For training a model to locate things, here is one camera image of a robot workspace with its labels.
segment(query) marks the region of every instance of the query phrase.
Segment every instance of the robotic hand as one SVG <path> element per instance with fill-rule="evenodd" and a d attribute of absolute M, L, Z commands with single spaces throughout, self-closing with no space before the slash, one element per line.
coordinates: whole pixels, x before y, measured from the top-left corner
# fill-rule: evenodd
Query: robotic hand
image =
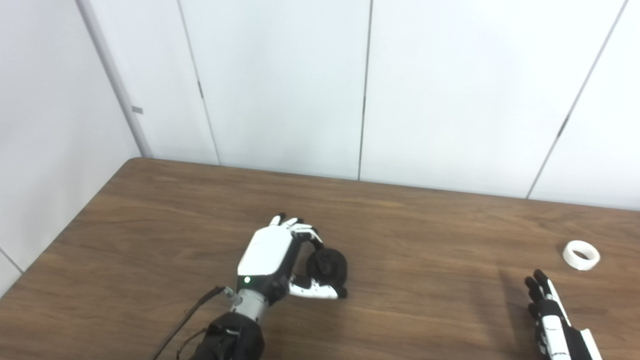
<path fill-rule="evenodd" d="M 602 360 L 591 331 L 571 326 L 551 280 L 541 270 L 525 279 L 529 313 L 536 322 L 536 341 L 545 360 Z"/>
<path fill-rule="evenodd" d="M 269 306 L 288 293 L 320 299 L 347 296 L 344 256 L 326 249 L 311 225 L 300 218 L 283 222 L 284 216 L 275 216 L 253 235 L 237 268 L 237 292 L 224 289 L 233 303 L 231 310 L 204 330 L 191 360 L 258 360 L 264 349 L 260 321 Z M 305 242 L 316 251 L 307 259 L 307 275 L 294 275 L 293 266 Z"/>

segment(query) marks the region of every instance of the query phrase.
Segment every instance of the wood grain surface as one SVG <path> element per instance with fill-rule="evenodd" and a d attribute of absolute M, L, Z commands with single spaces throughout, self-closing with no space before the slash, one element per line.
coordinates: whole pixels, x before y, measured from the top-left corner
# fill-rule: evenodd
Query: wood grain surface
<path fill-rule="evenodd" d="M 135 159 L 0 299 L 0 359 L 147 359 L 281 211 L 346 255 L 349 298 L 275 304 L 264 359 L 538 359 L 535 268 L 604 359 L 639 358 L 640 213 Z M 599 248 L 594 270 L 564 263 L 572 239 Z M 163 359 L 228 308 L 201 308 Z"/>

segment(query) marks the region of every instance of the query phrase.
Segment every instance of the white tape roll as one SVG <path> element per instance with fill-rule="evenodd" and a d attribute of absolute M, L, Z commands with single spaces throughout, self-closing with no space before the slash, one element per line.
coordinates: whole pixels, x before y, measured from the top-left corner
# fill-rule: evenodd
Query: white tape roll
<path fill-rule="evenodd" d="M 600 261 L 600 253 L 592 244 L 582 240 L 569 241 L 564 247 L 562 257 L 572 268 L 581 271 L 591 270 Z"/>

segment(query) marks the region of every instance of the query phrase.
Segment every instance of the panel seam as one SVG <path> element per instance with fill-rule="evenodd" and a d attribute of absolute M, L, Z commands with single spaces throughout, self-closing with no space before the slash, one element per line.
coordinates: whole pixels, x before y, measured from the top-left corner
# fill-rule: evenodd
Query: panel seam
<path fill-rule="evenodd" d="M 538 180 L 540 179 L 540 175 L 542 175 L 542 172 L 544 171 L 545 167 L 547 166 L 547 162 L 549 161 L 549 158 L 551 157 L 551 154 L 552 154 L 553 150 L 556 148 L 556 144 L 558 143 L 558 139 L 560 139 L 560 136 L 562 135 L 562 133 L 564 131 L 564 128 L 566 127 L 567 123 L 569 122 L 569 118 L 571 117 L 571 115 L 573 113 L 573 110 L 575 109 L 576 104 L 580 100 L 580 96 L 582 95 L 582 92 L 584 91 L 585 87 L 587 86 L 587 83 L 589 82 L 589 79 L 591 78 L 591 75 L 592 75 L 594 69 L 598 65 L 598 61 L 600 61 L 600 57 L 601 57 L 602 53 L 604 52 L 604 49 L 607 47 L 607 44 L 609 43 L 609 39 L 611 38 L 611 35 L 613 34 L 613 31 L 616 29 L 616 26 L 618 25 L 618 21 L 620 20 L 620 17 L 622 16 L 622 13 L 625 11 L 625 7 L 627 6 L 628 1 L 629 0 L 624 0 L 624 2 L 622 3 L 622 7 L 618 11 L 618 14 L 617 14 L 616 18 L 613 20 L 613 24 L 611 25 L 611 28 L 609 29 L 609 32 L 607 33 L 607 36 L 604 38 L 604 41 L 602 42 L 602 45 L 600 46 L 600 50 L 598 50 L 598 54 L 596 55 L 595 59 L 593 60 L 593 63 L 591 64 L 591 67 L 589 68 L 589 71 L 587 72 L 587 76 L 584 78 L 584 81 L 582 82 L 582 86 L 580 86 L 580 90 L 578 90 L 578 94 L 575 96 L 575 98 L 573 100 L 573 103 L 571 104 L 571 107 L 569 108 L 569 112 L 567 113 L 566 117 L 564 118 L 562 125 L 560 125 L 560 130 L 558 131 L 558 133 L 556 135 L 556 138 L 554 139 L 554 142 L 551 144 L 551 147 L 549 148 L 549 150 L 547 152 L 547 155 L 545 156 L 545 159 L 542 161 L 542 165 L 540 166 L 540 169 L 538 169 L 538 173 L 536 174 L 536 177 L 533 179 L 533 183 L 531 184 L 531 187 L 529 188 L 529 191 L 527 192 L 527 196 L 525 197 L 525 199 L 529 199 L 531 197 L 531 193 L 533 192 L 534 188 L 538 184 Z"/>
<path fill-rule="evenodd" d="M 4 251 L 2 247 L 0 247 L 0 254 L 2 254 L 7 259 L 7 261 L 9 261 L 9 263 L 11 263 L 11 265 L 13 265 L 13 267 L 15 267 L 16 270 L 20 272 L 20 274 L 24 274 L 24 270 L 20 266 L 18 266 L 18 264 L 11 258 L 11 256 L 9 256 L 9 254 Z"/>
<path fill-rule="evenodd" d="M 213 134 L 213 125 L 211 124 L 211 117 L 209 116 L 209 108 L 207 107 L 207 101 L 204 99 L 204 92 L 202 90 L 202 82 L 200 81 L 200 74 L 198 73 L 198 66 L 196 65 L 196 59 L 193 56 L 193 47 L 191 46 L 191 38 L 189 37 L 189 29 L 187 29 L 187 22 L 184 20 L 184 12 L 182 11 L 182 2 L 175 0 L 178 3 L 178 9 L 180 11 L 180 19 L 182 20 L 182 28 L 184 29 L 184 35 L 187 38 L 187 45 L 189 46 L 189 55 L 191 57 L 191 63 L 193 64 L 193 70 L 196 74 L 196 80 L 198 81 L 198 90 L 200 91 L 200 100 L 204 107 L 204 113 L 207 117 L 207 125 L 209 125 L 209 134 L 211 135 L 211 142 L 213 142 L 213 149 L 216 151 L 216 157 L 218 158 L 218 164 L 222 166 L 222 159 L 220 158 L 220 151 L 218 151 L 218 145 L 216 143 L 216 137 Z"/>
<path fill-rule="evenodd" d="M 364 117 L 367 109 L 367 82 L 369 79 L 369 49 L 371 48 L 371 19 L 373 18 L 373 0 L 369 2 L 369 28 L 367 30 L 367 55 L 364 65 L 364 96 L 362 97 L 362 122 L 360 123 L 360 154 L 358 156 L 358 181 L 362 170 L 362 144 L 364 143 Z"/>

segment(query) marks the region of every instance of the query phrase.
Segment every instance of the white backdrop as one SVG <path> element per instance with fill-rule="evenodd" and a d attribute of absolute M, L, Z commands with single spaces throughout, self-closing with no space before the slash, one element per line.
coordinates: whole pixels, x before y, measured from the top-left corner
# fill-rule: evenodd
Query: white backdrop
<path fill-rule="evenodd" d="M 524 198 L 622 0 L 375 0 L 362 179 Z"/>
<path fill-rule="evenodd" d="M 218 164 L 177 0 L 79 0 L 150 156 Z"/>
<path fill-rule="evenodd" d="M 629 1 L 532 199 L 640 210 L 639 44 Z"/>
<path fill-rule="evenodd" d="M 140 153 L 73 1 L 0 1 L 0 84 L 0 247 L 25 270 Z"/>
<path fill-rule="evenodd" d="M 182 0 L 222 165 L 358 177 L 369 0 Z"/>

